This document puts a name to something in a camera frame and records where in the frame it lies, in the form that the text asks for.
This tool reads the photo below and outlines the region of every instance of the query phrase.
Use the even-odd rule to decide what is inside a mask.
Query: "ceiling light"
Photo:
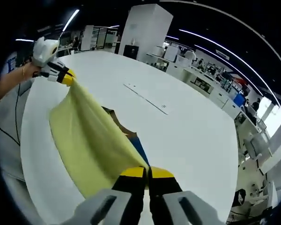
[[[28,42],[34,42],[34,40],[28,40],[28,39],[16,39],[16,41],[28,41]]]
[[[221,59],[222,61],[224,61],[225,63],[227,63],[228,65],[230,65],[230,66],[231,66],[232,68],[234,68],[237,72],[239,72],[242,76],[244,76],[244,77],[250,82],[250,84],[253,85],[254,88],[256,88],[256,90],[261,94],[261,96],[263,96],[263,94],[262,94],[261,91],[256,87],[256,85],[253,84],[253,82],[250,81],[249,78],[247,78],[242,72],[239,71],[239,69],[237,69],[237,68],[236,68],[235,66],[233,66],[231,63],[229,63],[229,62],[227,62],[226,60],[222,59],[220,56],[214,54],[213,52],[211,52],[211,51],[209,51],[209,50],[207,50],[207,49],[205,49],[205,48],[202,48],[201,46],[198,46],[198,45],[195,45],[195,46],[198,47],[198,48],[201,48],[201,49],[205,50],[206,52],[209,52],[210,54],[213,54],[213,55],[216,56],[217,58]]]
[[[74,17],[76,16],[76,14],[79,12],[79,9],[75,10],[75,12],[73,13],[73,15],[70,17],[70,19],[67,21],[64,29],[62,29],[62,32],[64,32],[66,30],[66,28],[68,27],[68,25],[70,24],[70,22],[74,19]]]
[[[172,38],[172,39],[176,39],[176,40],[179,40],[179,38],[177,38],[177,37],[172,37],[172,36],[166,36],[167,38]]]
[[[186,31],[186,30],[181,30],[181,29],[179,29],[179,30],[182,31],[182,32],[185,32],[185,33],[189,33],[189,34],[195,35],[195,36],[200,37],[200,38],[202,38],[202,39],[205,39],[205,40],[207,40],[207,41],[210,41],[210,42],[216,44],[217,46],[219,46],[219,47],[225,49],[227,52],[229,52],[230,54],[234,55],[234,56],[235,56],[236,58],[238,58],[239,60],[241,60],[241,61],[242,61],[248,68],[250,68],[250,69],[259,77],[259,79],[265,84],[265,86],[266,86],[266,87],[268,88],[268,90],[271,92],[271,94],[272,94],[273,97],[275,98],[277,104],[278,104],[279,107],[281,108],[281,105],[280,105],[280,103],[279,103],[279,100],[278,100],[278,98],[275,96],[274,92],[270,89],[270,87],[269,87],[269,86],[267,85],[267,83],[262,79],[262,77],[261,77],[248,63],[246,63],[243,59],[241,59],[239,56],[237,56],[235,53],[233,53],[232,51],[228,50],[227,48],[221,46],[220,44],[218,44],[218,43],[216,43],[216,42],[214,42],[214,41],[212,41],[212,40],[210,40],[210,39],[208,39],[208,38],[206,38],[206,37],[203,37],[203,36],[201,36],[201,35],[199,35],[199,34],[195,34],[195,33],[192,33],[192,32]]]

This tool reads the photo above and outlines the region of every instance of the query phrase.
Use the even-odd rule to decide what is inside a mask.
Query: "hand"
[[[23,67],[24,67],[24,80],[25,81],[32,78],[32,76],[35,73],[38,73],[41,70],[40,67],[33,65],[32,62],[25,64]]]

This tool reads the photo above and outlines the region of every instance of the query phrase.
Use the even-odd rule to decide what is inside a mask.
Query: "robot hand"
[[[48,81],[59,82],[70,86],[76,75],[56,57],[58,46],[59,40],[45,40],[44,37],[39,38],[33,47],[32,63],[42,68],[36,76],[41,75],[47,77]]]

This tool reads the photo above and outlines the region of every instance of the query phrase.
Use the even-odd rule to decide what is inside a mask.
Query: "yellow cloth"
[[[111,116],[76,80],[65,99],[51,110],[49,122],[61,159],[85,198],[111,188],[129,167],[148,170]]]

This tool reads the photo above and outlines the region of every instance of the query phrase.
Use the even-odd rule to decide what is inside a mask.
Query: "human arm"
[[[40,71],[39,67],[34,66],[31,62],[5,74],[0,79],[0,100],[19,83],[32,78],[35,72]]]

